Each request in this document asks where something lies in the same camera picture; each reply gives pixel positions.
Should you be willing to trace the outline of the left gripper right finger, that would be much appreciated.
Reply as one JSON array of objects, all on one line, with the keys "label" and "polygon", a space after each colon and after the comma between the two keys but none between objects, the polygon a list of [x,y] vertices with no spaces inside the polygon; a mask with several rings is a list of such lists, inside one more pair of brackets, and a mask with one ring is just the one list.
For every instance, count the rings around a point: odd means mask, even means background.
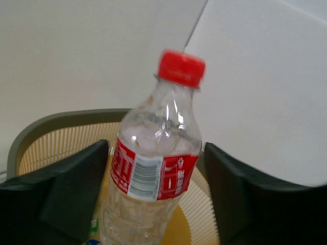
[{"label": "left gripper right finger", "polygon": [[326,244],[326,186],[270,176],[212,143],[204,165],[221,244]]}]

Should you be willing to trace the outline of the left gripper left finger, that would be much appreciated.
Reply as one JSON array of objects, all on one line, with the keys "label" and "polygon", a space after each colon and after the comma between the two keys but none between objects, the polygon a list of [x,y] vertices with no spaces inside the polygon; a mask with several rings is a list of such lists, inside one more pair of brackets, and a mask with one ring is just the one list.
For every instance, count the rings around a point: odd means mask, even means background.
[{"label": "left gripper left finger", "polygon": [[108,159],[100,140],[1,184],[1,244],[87,241]]}]

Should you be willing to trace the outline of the green plastic bottle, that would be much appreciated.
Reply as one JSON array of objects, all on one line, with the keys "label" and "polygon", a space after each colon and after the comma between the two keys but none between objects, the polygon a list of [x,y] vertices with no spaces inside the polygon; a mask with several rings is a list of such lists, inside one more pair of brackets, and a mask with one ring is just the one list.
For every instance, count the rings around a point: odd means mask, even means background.
[{"label": "green plastic bottle", "polygon": [[97,235],[99,230],[99,219],[98,218],[94,218],[91,221],[91,228],[90,228],[90,237],[94,237]]}]

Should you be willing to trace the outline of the blue label plastic bottle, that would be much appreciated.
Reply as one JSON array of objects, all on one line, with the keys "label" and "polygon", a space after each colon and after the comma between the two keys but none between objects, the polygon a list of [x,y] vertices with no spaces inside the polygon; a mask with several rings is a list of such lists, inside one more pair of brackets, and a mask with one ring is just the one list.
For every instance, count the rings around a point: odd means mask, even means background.
[{"label": "blue label plastic bottle", "polygon": [[85,245],[101,245],[101,243],[98,240],[90,239],[85,243]]}]

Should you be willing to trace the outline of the red cap cola bottle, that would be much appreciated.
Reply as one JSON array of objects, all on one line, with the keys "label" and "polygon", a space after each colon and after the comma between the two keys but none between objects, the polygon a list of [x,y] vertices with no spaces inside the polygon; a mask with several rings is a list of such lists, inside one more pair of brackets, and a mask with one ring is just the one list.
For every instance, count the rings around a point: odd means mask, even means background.
[{"label": "red cap cola bottle", "polygon": [[193,95],[203,59],[161,54],[157,85],[122,119],[101,207],[101,244],[160,244],[202,149]]}]

